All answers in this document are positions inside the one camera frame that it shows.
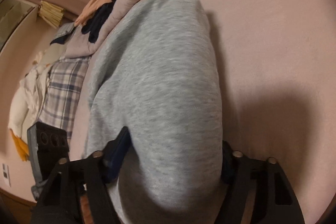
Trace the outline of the grey sweatshirt with white lining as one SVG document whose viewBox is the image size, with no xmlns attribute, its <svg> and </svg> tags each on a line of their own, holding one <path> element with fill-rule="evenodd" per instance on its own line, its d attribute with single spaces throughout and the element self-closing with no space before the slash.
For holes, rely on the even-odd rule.
<svg viewBox="0 0 336 224">
<path fill-rule="evenodd" d="M 142 0 L 114 28 L 89 82 L 85 154 L 123 127 L 132 147 L 108 186 L 123 223 L 213 223 L 222 100 L 199 0 Z"/>
</svg>

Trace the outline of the white plush toy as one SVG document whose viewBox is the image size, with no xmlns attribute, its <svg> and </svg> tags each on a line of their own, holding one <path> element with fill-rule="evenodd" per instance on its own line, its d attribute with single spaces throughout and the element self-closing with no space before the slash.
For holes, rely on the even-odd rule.
<svg viewBox="0 0 336 224">
<path fill-rule="evenodd" d="M 33 67 L 19 81 L 19 87 L 11 101 L 7 128 L 22 161 L 29 159 L 27 129 L 37 121 L 50 82 L 53 63 L 45 62 L 44 56 L 43 51 L 35 56 Z"/>
</svg>

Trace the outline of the plaid pillow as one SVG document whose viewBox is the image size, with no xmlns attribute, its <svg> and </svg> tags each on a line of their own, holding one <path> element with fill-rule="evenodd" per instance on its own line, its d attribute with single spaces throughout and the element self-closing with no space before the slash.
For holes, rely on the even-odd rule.
<svg viewBox="0 0 336 224">
<path fill-rule="evenodd" d="M 91 57 L 61 59 L 52 65 L 49 72 L 50 83 L 38 121 L 66 131 L 68 140 L 72 137 L 90 60 Z"/>
</svg>

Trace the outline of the grey folded garment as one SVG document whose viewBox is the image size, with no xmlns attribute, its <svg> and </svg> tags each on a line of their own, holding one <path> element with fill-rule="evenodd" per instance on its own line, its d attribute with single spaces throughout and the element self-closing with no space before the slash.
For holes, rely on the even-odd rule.
<svg viewBox="0 0 336 224">
<path fill-rule="evenodd" d="M 65 23 L 63 24 L 56 32 L 54 38 L 50 42 L 52 44 L 61 44 L 64 45 L 67 39 L 72 35 L 73 31 L 75 30 L 75 23 Z"/>
</svg>

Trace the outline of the dark navy garment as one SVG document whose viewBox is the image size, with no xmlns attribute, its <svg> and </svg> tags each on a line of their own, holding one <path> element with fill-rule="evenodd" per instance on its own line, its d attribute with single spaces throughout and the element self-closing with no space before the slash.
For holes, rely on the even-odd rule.
<svg viewBox="0 0 336 224">
<path fill-rule="evenodd" d="M 81 33 L 83 35 L 89 34 L 88 41 L 90 43 L 94 44 L 98 40 L 102 25 L 108 19 L 116 1 L 117 0 L 112 0 L 111 2 L 104 3 L 93 13 L 92 18 L 88 19 L 86 24 L 82 26 Z"/>
</svg>

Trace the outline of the stack of yellowish books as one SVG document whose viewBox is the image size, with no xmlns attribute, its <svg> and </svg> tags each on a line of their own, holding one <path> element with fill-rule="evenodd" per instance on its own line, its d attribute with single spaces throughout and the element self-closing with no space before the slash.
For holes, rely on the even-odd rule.
<svg viewBox="0 0 336 224">
<path fill-rule="evenodd" d="M 64 13 L 65 9 L 58 5 L 47 1 L 40 2 L 38 15 L 53 28 L 60 26 Z"/>
</svg>

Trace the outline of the pink bed sheet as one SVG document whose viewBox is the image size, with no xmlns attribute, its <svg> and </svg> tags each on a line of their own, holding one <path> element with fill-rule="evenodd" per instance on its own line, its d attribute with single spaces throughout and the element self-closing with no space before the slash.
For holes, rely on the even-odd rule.
<svg viewBox="0 0 336 224">
<path fill-rule="evenodd" d="M 199 1 L 219 76 L 222 141 L 250 158 L 276 158 L 305 222 L 320 223 L 335 206 L 335 0 Z M 89 82 L 105 41 L 84 81 L 72 159 L 88 156 Z"/>
</svg>

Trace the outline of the peach garment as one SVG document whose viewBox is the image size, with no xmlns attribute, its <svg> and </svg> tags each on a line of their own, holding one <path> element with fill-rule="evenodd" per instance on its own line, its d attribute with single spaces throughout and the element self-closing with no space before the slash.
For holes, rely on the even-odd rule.
<svg viewBox="0 0 336 224">
<path fill-rule="evenodd" d="M 92 14 L 94 14 L 102 5 L 111 2 L 112 0 L 90 0 L 75 20 L 74 26 L 86 25 L 86 22 L 91 18 Z"/>
</svg>

